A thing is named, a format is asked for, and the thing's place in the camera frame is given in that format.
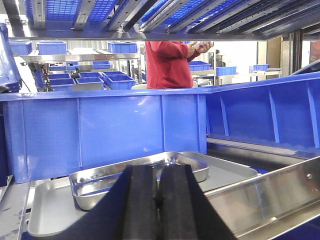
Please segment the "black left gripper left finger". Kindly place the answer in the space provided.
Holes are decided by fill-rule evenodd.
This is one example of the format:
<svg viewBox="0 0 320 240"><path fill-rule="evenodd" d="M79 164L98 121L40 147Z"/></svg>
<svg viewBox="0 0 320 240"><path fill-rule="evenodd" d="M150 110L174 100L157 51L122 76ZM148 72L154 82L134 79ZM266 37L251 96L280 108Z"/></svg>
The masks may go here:
<svg viewBox="0 0 320 240"><path fill-rule="evenodd" d="M54 240L155 240L157 180L148 165L125 168L111 190Z"/></svg>

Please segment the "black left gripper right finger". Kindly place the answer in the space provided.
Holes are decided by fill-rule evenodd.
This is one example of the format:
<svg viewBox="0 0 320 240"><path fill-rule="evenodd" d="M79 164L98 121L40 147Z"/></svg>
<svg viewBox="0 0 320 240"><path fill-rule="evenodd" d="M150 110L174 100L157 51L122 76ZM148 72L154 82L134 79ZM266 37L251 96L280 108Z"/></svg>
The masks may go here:
<svg viewBox="0 0 320 240"><path fill-rule="evenodd" d="M158 193L158 240L235 240L204 195L190 165L163 168Z"/></svg>

